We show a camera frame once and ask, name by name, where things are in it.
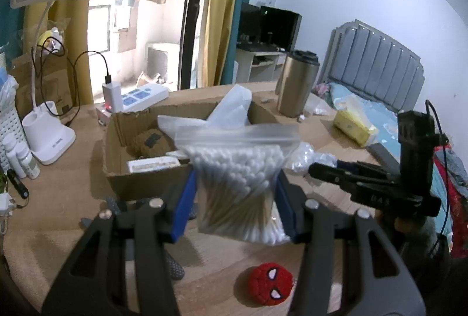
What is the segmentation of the cartoon tissue pack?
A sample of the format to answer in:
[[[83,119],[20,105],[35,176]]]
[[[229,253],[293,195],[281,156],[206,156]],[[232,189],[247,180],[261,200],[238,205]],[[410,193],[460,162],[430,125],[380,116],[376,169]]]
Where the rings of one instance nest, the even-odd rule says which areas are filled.
[[[180,166],[180,161],[176,157],[161,156],[141,158],[127,162],[130,173],[150,173],[165,169],[172,169]]]

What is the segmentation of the small white wall charger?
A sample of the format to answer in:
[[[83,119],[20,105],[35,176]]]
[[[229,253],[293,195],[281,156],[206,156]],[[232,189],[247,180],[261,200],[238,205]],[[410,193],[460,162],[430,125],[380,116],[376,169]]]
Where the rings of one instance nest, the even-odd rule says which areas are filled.
[[[0,194],[0,217],[9,217],[13,214],[13,211],[17,208],[17,204],[8,192],[2,192]]]

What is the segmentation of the yellow teal right curtain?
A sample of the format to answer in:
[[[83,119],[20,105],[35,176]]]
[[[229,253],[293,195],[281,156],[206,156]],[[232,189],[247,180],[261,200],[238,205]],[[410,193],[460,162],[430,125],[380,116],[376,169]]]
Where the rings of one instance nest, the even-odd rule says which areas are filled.
[[[240,12],[248,1],[205,0],[197,61],[197,83],[201,87],[233,82]]]

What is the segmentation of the white computer desk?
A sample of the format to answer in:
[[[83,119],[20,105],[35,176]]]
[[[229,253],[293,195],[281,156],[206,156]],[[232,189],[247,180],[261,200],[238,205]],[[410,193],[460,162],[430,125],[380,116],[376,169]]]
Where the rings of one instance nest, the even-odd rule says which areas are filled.
[[[236,84],[250,82],[277,81],[282,72],[286,53],[280,51],[245,51],[236,49]]]

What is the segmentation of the steel travel mug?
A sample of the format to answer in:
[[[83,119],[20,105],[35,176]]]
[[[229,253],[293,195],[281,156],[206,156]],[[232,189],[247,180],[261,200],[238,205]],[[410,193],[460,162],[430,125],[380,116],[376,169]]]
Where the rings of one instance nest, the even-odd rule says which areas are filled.
[[[303,113],[320,69],[318,56],[311,51],[294,50],[287,54],[276,84],[277,110],[297,118]]]

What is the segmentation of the brown plush bear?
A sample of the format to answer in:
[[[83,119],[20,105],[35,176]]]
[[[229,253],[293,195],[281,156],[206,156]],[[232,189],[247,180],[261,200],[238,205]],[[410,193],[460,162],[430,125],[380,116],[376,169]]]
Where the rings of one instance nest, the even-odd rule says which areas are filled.
[[[156,128],[139,133],[126,147],[126,151],[135,158],[161,157],[174,149],[172,139]]]

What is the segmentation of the white plastic basket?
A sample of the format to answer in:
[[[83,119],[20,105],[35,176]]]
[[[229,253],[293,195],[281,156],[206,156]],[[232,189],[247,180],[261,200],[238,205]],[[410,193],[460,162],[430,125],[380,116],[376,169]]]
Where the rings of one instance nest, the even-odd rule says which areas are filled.
[[[21,125],[21,120],[14,105],[10,106],[5,111],[2,111],[0,115],[0,140],[2,141],[8,134],[14,135],[18,142],[26,141],[25,133]],[[6,151],[2,142],[0,142],[0,158],[1,169],[5,173],[10,168],[10,163],[6,156]]]

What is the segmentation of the small white pill bottle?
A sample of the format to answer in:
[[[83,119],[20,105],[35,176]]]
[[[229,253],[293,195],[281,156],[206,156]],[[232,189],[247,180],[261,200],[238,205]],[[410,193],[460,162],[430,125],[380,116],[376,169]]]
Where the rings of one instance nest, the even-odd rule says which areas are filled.
[[[33,157],[31,150],[26,142],[19,142],[15,149],[17,159],[23,168],[26,176],[32,180],[40,175],[40,167]]]

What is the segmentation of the white paper towel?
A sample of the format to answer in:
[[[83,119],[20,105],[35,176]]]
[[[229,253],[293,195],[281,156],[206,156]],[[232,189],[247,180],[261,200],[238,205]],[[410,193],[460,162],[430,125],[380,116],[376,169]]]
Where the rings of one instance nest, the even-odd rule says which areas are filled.
[[[158,128],[174,139],[180,127],[214,127],[235,129],[250,125],[248,110],[252,91],[235,85],[214,108],[207,120],[159,115]]]

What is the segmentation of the red spiderman plush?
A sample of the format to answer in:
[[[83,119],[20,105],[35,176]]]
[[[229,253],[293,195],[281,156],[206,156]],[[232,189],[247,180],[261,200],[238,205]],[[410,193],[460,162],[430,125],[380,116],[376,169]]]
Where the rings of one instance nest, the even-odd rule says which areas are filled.
[[[277,306],[290,296],[294,285],[293,275],[274,262],[254,268],[247,281],[250,298],[260,306]]]

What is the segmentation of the white power strip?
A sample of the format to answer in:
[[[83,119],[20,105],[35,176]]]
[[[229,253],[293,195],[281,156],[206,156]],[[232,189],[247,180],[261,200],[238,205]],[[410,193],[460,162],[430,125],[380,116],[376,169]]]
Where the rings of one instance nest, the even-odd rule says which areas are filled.
[[[123,113],[144,111],[145,109],[161,102],[169,97],[169,90],[163,85],[148,83],[141,87],[122,94]],[[103,104],[95,106],[98,116],[98,122],[101,125],[107,125],[110,121],[111,113],[104,108]]]

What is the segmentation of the white usb charger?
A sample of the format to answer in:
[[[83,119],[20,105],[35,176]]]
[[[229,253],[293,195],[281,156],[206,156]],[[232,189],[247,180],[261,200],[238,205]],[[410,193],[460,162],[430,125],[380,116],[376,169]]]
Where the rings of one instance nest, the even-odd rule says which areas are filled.
[[[123,99],[121,85],[117,81],[106,83],[102,86],[104,96],[104,108],[111,113],[123,112]]]

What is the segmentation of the bag of cotton swabs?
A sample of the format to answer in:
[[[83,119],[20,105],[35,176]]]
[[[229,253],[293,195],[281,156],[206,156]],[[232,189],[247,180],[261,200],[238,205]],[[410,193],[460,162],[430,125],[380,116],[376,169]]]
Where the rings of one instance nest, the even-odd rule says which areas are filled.
[[[196,173],[199,231],[262,245],[289,242],[275,191],[280,171],[300,142],[293,124],[181,127],[175,146]]]

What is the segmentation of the brown cardboard box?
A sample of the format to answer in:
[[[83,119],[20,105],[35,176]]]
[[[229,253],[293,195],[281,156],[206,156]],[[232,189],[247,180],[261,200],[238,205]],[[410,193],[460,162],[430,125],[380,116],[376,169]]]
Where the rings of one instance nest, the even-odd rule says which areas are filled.
[[[130,173],[128,162],[138,158],[162,157],[175,145],[159,127],[158,116],[208,119],[220,97],[180,104],[162,104],[144,111],[112,115],[106,128],[103,172],[117,198],[125,201],[161,195],[166,187],[182,185],[190,174],[187,161],[156,172]]]

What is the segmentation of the grey bed headboard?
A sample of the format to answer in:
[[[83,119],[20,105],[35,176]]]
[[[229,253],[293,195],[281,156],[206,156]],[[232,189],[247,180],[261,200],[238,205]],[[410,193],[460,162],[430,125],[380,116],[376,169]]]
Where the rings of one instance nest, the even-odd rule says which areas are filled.
[[[425,77],[420,57],[360,20],[332,31],[320,83],[334,82],[394,112],[412,110]]]

